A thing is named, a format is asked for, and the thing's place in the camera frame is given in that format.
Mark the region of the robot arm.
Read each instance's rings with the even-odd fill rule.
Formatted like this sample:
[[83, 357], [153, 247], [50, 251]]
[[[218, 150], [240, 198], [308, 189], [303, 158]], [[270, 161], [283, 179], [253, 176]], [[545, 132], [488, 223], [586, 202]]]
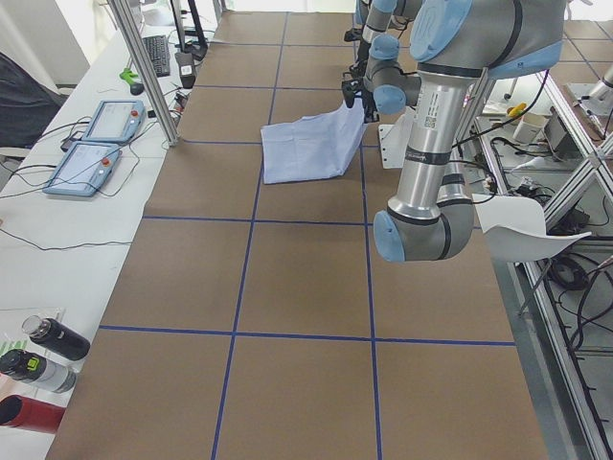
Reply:
[[410, 37], [420, 78], [397, 192], [374, 218], [388, 262], [454, 257], [474, 221], [459, 164], [450, 160], [465, 95], [482, 75], [521, 77], [559, 60], [563, 1], [425, 1]]
[[418, 15], [420, 0], [374, 0], [355, 2], [355, 27], [345, 32], [344, 40], [357, 41], [357, 63], [368, 59], [374, 39], [389, 30], [401, 33]]

